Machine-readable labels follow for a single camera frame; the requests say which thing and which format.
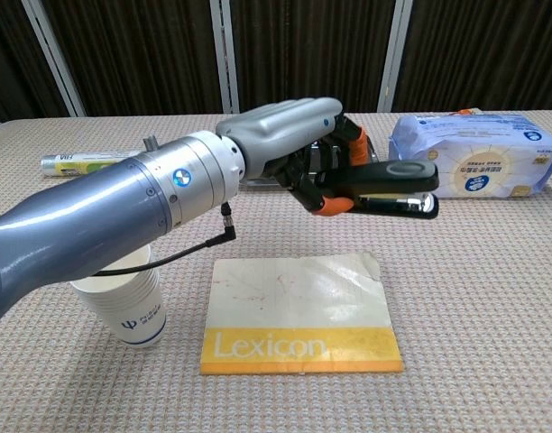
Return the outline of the black stapler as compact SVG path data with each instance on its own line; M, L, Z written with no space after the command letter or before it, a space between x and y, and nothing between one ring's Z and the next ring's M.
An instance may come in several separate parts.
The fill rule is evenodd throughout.
M350 198L352 213L433 219L439 204L433 194L439 186L431 161L384 161L324 170L315 177L327 198Z

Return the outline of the white yellow Lexicon book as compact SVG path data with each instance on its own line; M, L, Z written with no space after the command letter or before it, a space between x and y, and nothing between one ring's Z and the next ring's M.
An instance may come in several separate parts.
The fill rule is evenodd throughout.
M372 253L216 261L201 373L403 369Z

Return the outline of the white paper cup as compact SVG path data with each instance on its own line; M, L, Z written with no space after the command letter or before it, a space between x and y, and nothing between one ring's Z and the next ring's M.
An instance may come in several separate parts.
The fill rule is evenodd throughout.
M90 276L73 281L72 289L123 343L152 345L167 322L160 275L156 269L113 276Z

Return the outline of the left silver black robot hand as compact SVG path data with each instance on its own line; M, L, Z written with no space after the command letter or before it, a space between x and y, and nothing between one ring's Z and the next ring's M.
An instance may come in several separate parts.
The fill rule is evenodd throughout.
M365 130L332 97L305 97L259 106L216 126L233 140L245 162L246 180L274 178L311 214L333 217L354 208L354 200L331 198L308 175L310 146L329 137L347 149L348 166L371 161Z

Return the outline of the grey partition frame post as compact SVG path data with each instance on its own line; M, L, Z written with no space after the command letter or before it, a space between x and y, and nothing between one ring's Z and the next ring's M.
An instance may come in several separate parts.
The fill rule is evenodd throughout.
M392 110L414 0L395 0L376 111Z
M224 114L240 112L230 0L209 0L216 66Z
M21 0L21 3L69 115L85 117L86 109L42 1Z

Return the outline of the light blue wipes pack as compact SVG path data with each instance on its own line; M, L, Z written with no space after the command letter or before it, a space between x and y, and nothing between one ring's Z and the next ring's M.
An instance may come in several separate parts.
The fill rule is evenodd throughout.
M403 115L389 158L434 162L440 198L523 198L552 175L552 134L523 115Z

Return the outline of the beige woven tablecloth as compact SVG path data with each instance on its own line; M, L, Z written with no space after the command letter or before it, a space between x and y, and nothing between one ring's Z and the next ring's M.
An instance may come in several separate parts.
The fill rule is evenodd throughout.
M237 237L161 269L168 325L122 345L67 284L0 321L0 433L552 433L552 178L522 199L445 200L431 221L307 213L242 189ZM373 252L402 373L206 376L220 258Z

